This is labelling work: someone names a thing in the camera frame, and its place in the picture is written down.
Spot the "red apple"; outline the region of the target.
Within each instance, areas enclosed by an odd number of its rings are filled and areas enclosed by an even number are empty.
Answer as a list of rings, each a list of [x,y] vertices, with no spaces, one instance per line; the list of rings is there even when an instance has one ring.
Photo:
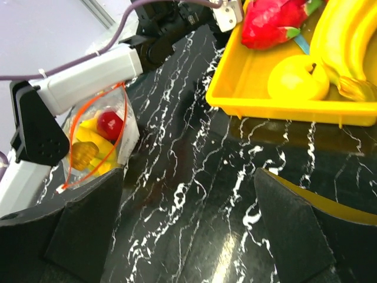
[[[104,111],[97,118],[97,132],[109,141],[119,138],[123,120],[114,111]]]

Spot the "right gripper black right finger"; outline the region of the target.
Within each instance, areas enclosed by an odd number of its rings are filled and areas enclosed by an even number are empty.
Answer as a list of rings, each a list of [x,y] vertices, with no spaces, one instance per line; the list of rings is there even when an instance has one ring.
[[[254,188],[281,282],[376,282],[376,215],[258,168]]]

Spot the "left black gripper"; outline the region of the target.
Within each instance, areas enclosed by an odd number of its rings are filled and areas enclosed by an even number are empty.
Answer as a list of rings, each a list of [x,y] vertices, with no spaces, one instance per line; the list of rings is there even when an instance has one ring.
[[[173,45],[189,33],[207,25],[216,40],[223,42],[210,8],[173,1],[147,3],[135,9],[138,16],[136,34],[121,40],[138,53],[143,68],[158,68],[174,54]]]

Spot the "clear zip bag orange zipper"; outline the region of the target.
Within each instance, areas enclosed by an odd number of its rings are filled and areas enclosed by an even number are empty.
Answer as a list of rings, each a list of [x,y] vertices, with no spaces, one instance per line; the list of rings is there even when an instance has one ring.
[[[140,137],[125,83],[101,90],[74,106],[63,131],[70,149],[62,160],[65,182],[57,193],[124,168]]]

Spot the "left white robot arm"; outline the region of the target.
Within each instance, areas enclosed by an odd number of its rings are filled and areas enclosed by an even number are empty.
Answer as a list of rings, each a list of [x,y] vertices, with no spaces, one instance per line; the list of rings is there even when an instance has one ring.
[[[102,49],[39,75],[8,77],[16,131],[12,159],[1,171],[1,215],[27,207],[68,153],[55,117],[117,83],[158,69],[173,45],[207,24],[222,1],[132,1]]]

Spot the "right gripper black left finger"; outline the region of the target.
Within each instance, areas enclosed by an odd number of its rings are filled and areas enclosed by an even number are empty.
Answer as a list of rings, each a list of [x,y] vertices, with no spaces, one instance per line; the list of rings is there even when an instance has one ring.
[[[100,282],[123,171],[1,218],[1,282]]]

